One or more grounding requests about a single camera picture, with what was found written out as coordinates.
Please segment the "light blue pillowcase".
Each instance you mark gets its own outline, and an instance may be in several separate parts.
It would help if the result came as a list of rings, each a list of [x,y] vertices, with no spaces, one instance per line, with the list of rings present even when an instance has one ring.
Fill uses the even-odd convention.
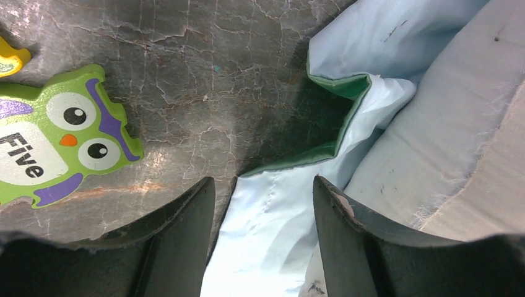
[[[335,140],[241,175],[201,296],[327,296],[313,207],[346,186],[430,64],[484,1],[357,1],[309,40],[308,78],[352,102]]]

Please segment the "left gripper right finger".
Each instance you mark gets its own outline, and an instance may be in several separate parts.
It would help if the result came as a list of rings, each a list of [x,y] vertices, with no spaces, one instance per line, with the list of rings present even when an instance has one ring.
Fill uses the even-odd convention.
[[[524,236],[461,242],[411,229],[322,176],[313,204],[329,296],[523,296]]]

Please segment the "white pillow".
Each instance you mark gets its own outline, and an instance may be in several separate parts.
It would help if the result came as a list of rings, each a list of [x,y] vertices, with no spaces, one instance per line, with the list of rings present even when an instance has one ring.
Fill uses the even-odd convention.
[[[524,236],[523,1],[476,13],[341,191],[442,238]]]

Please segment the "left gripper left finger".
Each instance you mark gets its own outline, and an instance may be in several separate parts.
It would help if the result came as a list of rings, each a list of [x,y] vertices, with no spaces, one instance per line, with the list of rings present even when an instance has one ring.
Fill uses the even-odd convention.
[[[215,207],[206,177],[96,240],[1,233],[2,296],[199,296]]]

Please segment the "green toy block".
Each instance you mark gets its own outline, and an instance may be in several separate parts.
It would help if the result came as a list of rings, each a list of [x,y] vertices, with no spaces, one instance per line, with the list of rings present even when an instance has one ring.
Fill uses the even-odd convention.
[[[28,197],[35,209],[71,195],[90,175],[141,160],[123,105],[91,64],[54,75],[43,87],[1,84],[1,203]]]

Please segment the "yellow toy block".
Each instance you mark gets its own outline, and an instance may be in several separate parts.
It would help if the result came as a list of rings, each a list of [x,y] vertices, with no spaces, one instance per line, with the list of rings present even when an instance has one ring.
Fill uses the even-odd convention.
[[[16,74],[30,62],[31,58],[28,49],[15,49],[1,37],[1,77]]]

